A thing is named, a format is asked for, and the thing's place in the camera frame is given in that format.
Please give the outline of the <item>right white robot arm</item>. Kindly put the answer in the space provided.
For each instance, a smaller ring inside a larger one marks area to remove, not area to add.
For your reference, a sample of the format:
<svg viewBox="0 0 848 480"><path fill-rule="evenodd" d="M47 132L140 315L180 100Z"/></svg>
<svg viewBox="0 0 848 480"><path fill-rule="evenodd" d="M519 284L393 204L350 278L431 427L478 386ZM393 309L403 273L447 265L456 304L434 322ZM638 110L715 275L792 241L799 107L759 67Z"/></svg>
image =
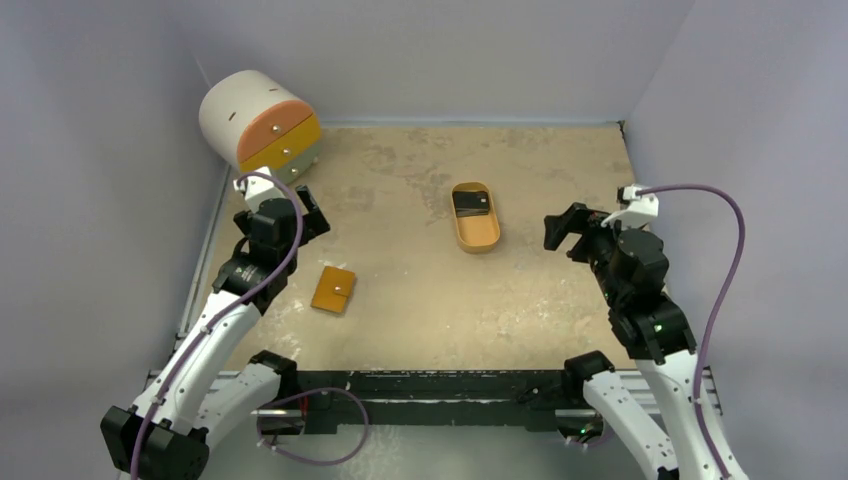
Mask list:
<svg viewBox="0 0 848 480"><path fill-rule="evenodd" d="M607 213L573 203L544 219L543 246L555 251L578 237L567 256L590 267L609 308L612 331L653 395L662 421L650 416L600 351L564 363L561 392L590 405L647 479L744 479L703 384L697 344L683 310L664 291L669 261L661 239L608 225Z"/></svg>

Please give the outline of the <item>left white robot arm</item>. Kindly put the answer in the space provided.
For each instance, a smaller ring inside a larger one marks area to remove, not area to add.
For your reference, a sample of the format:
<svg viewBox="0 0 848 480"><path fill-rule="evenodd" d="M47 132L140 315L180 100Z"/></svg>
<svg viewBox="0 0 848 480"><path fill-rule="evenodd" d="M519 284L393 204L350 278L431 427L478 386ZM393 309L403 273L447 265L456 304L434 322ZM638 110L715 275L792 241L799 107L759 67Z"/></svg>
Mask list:
<svg viewBox="0 0 848 480"><path fill-rule="evenodd" d="M221 438L257 407L301 402L295 361L262 350L228 385L210 389L235 347L297 269L297 250L330 225L310 190L239 183L249 207L195 325L166 366L126 409L110 407L100 430L113 465L133 479L197 479Z"/></svg>

